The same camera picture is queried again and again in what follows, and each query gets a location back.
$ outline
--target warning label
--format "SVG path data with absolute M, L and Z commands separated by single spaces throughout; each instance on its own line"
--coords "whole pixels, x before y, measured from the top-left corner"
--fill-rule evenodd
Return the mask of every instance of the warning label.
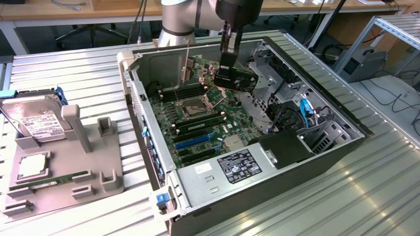
M 217 159 L 229 183 L 237 183 L 261 173 L 248 149 Z
M 55 114 L 23 117 L 20 120 L 32 137 L 36 139 L 64 134 L 60 121 Z

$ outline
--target blue pcie slot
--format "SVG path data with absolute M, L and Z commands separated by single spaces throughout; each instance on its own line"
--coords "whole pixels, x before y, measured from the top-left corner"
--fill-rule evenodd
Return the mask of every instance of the blue pcie slot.
M 181 148 L 187 148 L 187 147 L 189 147 L 189 146 L 192 146 L 192 145 L 196 145 L 196 144 L 199 144 L 199 143 L 204 143 L 204 142 L 209 141 L 211 138 L 212 138 L 212 135 L 213 135 L 213 133 L 207 134 L 205 136 L 203 136 L 203 137 L 200 137 L 200 138 L 196 138 L 196 139 L 193 139 L 193 140 L 185 141 L 185 142 L 183 142 L 183 143 L 180 143 L 180 144 L 176 144 L 176 145 L 175 145 L 175 150 L 179 150 L 179 149 L 181 149 Z

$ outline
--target motherboard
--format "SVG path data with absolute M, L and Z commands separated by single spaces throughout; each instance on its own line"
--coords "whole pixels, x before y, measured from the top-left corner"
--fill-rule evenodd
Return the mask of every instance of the motherboard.
M 211 83 L 217 67 L 215 61 L 189 58 L 183 78 L 188 85 L 159 90 L 149 98 L 179 168 L 245 147 L 260 136 L 241 106 L 243 92 Z

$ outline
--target hard drive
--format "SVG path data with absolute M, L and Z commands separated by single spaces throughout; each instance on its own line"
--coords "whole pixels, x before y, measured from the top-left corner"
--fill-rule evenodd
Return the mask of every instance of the hard drive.
M 63 92 L 53 89 L 23 91 L 8 98 L 0 97 L 0 111 L 16 128 L 20 137 L 39 142 L 64 139 L 72 127 L 61 118 Z

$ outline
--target hard drive label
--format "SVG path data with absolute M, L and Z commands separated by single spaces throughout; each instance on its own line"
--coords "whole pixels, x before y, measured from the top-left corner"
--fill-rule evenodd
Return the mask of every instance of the hard drive label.
M 217 159 L 217 162 L 229 183 L 237 183 L 263 172 L 248 149 Z
M 32 137 L 36 139 L 48 138 L 64 134 L 60 121 L 55 114 L 20 118 Z

